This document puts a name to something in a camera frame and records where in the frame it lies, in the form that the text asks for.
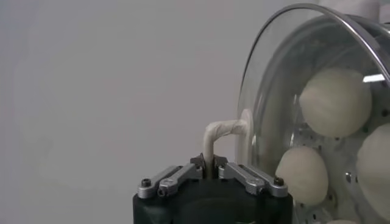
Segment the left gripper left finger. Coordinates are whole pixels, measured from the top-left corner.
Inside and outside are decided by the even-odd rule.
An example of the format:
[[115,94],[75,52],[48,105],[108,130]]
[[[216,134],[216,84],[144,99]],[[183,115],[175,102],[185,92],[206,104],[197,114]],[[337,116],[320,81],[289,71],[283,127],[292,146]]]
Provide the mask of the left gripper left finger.
[[169,166],[154,177],[141,180],[137,196],[141,199],[170,197],[179,191],[179,187],[188,180],[204,178],[205,162],[203,154],[190,159],[184,166]]

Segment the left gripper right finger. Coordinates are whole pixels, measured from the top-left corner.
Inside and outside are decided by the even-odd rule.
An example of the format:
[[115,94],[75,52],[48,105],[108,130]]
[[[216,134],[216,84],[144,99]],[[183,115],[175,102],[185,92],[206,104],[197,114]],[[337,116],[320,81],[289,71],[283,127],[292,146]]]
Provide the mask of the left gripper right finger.
[[217,169],[219,179],[234,179],[251,195],[266,191],[277,198],[288,196],[288,187],[282,178],[272,177],[256,167],[231,163],[227,158],[216,155],[213,165]]

